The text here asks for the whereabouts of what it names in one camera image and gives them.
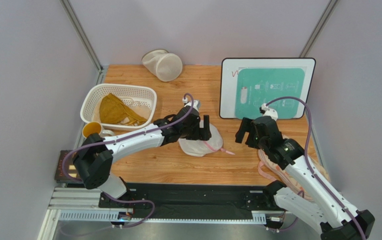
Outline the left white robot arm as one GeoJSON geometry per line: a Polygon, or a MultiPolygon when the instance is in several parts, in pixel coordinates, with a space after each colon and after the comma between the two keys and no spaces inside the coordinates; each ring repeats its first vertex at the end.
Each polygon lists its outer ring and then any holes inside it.
{"type": "Polygon", "coordinates": [[[178,114],[157,119],[147,127],[126,134],[102,137],[93,133],[77,149],[72,162],[86,189],[99,189],[118,199],[127,192],[124,181],[111,172],[111,166],[118,160],[180,139],[207,141],[211,136],[209,115],[200,115],[188,105],[178,114]]]}

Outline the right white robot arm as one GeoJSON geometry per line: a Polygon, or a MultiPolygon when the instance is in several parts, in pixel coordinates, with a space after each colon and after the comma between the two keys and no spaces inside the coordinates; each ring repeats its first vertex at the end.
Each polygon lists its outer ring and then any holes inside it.
{"type": "Polygon", "coordinates": [[[311,226],[323,240],[366,240],[375,223],[369,210],[359,210],[346,200],[316,169],[300,144],[284,138],[270,116],[243,118],[236,142],[262,150],[268,159],[295,179],[311,201],[276,180],[264,188],[275,205],[311,226]]]}

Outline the white mesh laundry bag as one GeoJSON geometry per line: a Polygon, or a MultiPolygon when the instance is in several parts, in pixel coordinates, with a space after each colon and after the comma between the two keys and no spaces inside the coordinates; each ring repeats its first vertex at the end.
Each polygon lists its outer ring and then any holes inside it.
{"type": "Polygon", "coordinates": [[[221,137],[218,129],[210,124],[209,129],[211,137],[208,141],[203,140],[187,140],[180,138],[178,140],[182,151],[193,157],[204,157],[207,154],[215,152],[223,152],[229,155],[235,155],[235,153],[223,148],[223,138],[221,137]]]}

